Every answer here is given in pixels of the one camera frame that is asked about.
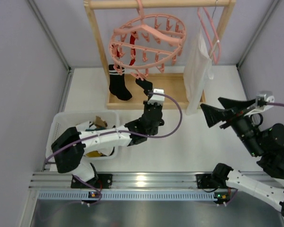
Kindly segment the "plain black sock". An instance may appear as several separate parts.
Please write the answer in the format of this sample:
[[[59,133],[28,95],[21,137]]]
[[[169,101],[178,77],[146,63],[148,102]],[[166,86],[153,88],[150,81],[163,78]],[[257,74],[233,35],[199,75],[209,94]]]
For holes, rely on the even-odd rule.
[[[143,89],[143,92],[146,96],[148,96],[149,92],[153,90],[153,83],[145,79],[136,79],[135,83]]]

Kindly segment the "pink round clip hanger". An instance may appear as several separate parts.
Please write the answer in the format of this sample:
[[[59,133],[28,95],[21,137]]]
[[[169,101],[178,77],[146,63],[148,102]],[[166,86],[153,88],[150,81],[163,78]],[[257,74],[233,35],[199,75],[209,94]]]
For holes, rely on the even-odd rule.
[[[186,41],[186,25],[174,15],[145,14],[142,2],[139,0],[137,3],[138,16],[114,29],[109,54],[119,74],[122,74],[122,68],[130,69],[133,77],[144,80],[151,68],[164,73],[166,64],[177,63]],[[133,32],[137,32],[137,35],[135,44],[131,45]],[[120,59],[116,56],[117,46],[121,46],[124,52]],[[132,48],[136,50],[136,60],[130,66]]]

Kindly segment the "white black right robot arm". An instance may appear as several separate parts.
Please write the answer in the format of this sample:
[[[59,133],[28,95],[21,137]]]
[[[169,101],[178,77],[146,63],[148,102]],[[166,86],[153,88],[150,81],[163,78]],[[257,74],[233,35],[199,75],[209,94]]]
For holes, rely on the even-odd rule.
[[[259,125],[253,123],[252,116],[259,115],[276,103],[273,95],[268,93],[257,95],[253,100],[239,101],[219,97],[222,109],[201,104],[208,127],[222,122],[221,129],[231,127],[252,157],[259,157],[257,165],[281,184],[275,188],[251,179],[238,170],[218,163],[211,173],[211,181],[217,188],[241,190],[281,213],[284,218],[284,125],[276,123],[261,131]]]

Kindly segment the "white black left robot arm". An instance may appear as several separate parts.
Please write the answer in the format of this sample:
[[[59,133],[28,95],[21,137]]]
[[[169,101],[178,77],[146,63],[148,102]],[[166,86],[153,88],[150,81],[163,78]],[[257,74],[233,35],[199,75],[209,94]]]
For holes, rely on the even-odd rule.
[[[112,151],[115,147],[138,145],[149,136],[158,134],[164,124],[162,102],[144,101],[144,111],[137,120],[117,128],[98,131],[79,131],[76,127],[68,128],[51,145],[51,153],[46,158],[54,158],[60,174],[72,174],[74,181],[82,185],[94,186],[98,174],[86,154],[92,151]]]

